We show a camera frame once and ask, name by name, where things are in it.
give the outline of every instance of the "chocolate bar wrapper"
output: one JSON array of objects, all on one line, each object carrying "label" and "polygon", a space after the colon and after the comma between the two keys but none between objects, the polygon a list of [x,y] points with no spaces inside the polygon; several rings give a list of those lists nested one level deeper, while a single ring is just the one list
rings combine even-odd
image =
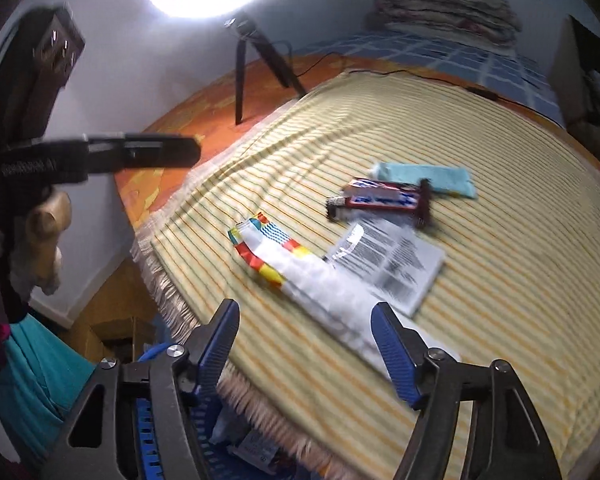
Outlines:
[{"label": "chocolate bar wrapper", "polygon": [[328,198],[327,218],[331,221],[349,222],[373,216],[395,218],[408,215],[413,218],[413,225],[417,228],[430,224],[431,188],[428,180],[421,180],[418,187],[411,186],[410,190],[398,191],[395,187],[359,189],[359,195]]},{"label": "chocolate bar wrapper", "polygon": [[398,200],[401,193],[412,193],[420,190],[420,186],[401,184],[399,182],[383,182],[368,178],[354,178],[342,188],[342,196],[366,196],[372,194],[376,198]]}]

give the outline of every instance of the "tripod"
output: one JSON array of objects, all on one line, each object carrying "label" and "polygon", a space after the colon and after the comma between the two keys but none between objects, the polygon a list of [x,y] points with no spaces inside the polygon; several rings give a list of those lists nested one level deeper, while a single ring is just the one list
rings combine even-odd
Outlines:
[{"label": "tripod", "polygon": [[233,27],[240,36],[235,56],[235,124],[242,122],[242,105],[244,103],[244,73],[246,68],[247,42],[249,41],[258,51],[262,60],[276,76],[284,88],[293,87],[299,97],[306,95],[298,77],[284,58],[273,47],[267,37],[258,30],[255,22],[245,13],[239,12],[237,16],[224,24],[226,28]]}]

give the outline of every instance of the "folded quilt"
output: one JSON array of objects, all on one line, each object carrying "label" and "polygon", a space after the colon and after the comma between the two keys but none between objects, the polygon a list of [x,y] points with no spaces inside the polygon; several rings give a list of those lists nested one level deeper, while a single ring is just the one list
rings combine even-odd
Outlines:
[{"label": "folded quilt", "polygon": [[375,0],[385,23],[462,30],[498,46],[513,46],[522,24],[505,0]]}]

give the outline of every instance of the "wooden furniture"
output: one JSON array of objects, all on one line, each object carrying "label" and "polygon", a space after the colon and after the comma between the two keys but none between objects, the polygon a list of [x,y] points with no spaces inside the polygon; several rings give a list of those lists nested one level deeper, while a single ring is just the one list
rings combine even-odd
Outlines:
[{"label": "wooden furniture", "polygon": [[600,38],[569,16],[548,79],[567,130],[600,161],[600,106],[593,72],[600,75]]}]

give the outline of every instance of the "blue gripper pad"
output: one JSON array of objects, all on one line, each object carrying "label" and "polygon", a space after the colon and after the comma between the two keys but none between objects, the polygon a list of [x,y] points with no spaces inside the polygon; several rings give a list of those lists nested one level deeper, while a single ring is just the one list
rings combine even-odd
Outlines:
[{"label": "blue gripper pad", "polygon": [[422,397],[416,387],[416,367],[379,305],[371,311],[371,332],[398,397],[413,408]]},{"label": "blue gripper pad", "polygon": [[213,334],[200,359],[197,395],[209,396],[215,393],[218,379],[229,357],[229,352],[231,346],[234,344],[239,325],[240,308],[233,301],[227,308],[224,316],[222,316],[216,332]]},{"label": "blue gripper pad", "polygon": [[151,401],[136,399],[136,409],[138,410],[138,436],[142,466],[144,466],[144,478],[146,480],[162,480],[162,466],[160,466],[158,446],[155,443]]}]

